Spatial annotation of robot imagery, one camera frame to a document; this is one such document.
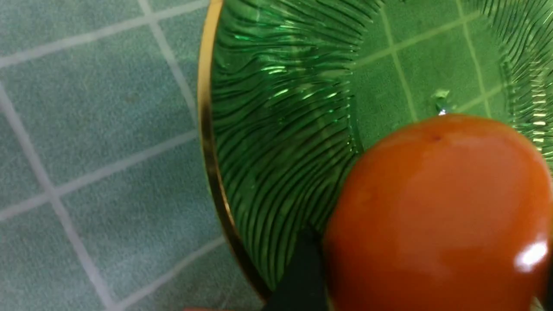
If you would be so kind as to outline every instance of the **glass dish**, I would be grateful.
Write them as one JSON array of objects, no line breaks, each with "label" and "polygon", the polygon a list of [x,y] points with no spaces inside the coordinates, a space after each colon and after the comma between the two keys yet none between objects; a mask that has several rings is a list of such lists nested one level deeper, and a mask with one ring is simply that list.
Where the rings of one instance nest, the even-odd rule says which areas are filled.
[{"label": "glass dish", "polygon": [[359,155],[401,126],[495,118],[553,165],[552,14],[548,0],[212,1],[202,148],[258,292],[275,288],[302,227],[323,231]]}]

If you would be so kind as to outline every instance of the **orange fruit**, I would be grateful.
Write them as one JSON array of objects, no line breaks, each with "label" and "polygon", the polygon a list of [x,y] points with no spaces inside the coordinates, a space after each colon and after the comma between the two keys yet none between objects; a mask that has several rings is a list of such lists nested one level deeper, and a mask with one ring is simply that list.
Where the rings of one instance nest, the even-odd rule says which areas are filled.
[{"label": "orange fruit", "polygon": [[551,178],[496,121],[403,128],[350,172],[324,237],[337,311],[528,311],[545,290]]}]

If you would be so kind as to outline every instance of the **gold rim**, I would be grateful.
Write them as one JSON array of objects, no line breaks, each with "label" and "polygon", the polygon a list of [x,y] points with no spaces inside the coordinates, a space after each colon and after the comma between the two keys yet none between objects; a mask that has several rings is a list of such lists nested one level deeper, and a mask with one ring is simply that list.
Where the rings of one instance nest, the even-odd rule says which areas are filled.
[{"label": "gold rim", "polygon": [[271,291],[253,265],[242,240],[234,226],[231,210],[222,184],[221,172],[217,162],[215,135],[213,133],[213,119],[211,115],[211,65],[215,34],[223,0],[211,0],[204,23],[204,33],[200,46],[200,60],[198,65],[198,121],[200,143],[204,153],[204,163],[207,180],[211,188],[211,196],[215,203],[217,215],[223,227],[223,232],[237,259],[242,271],[255,288],[261,299],[267,301]]}]

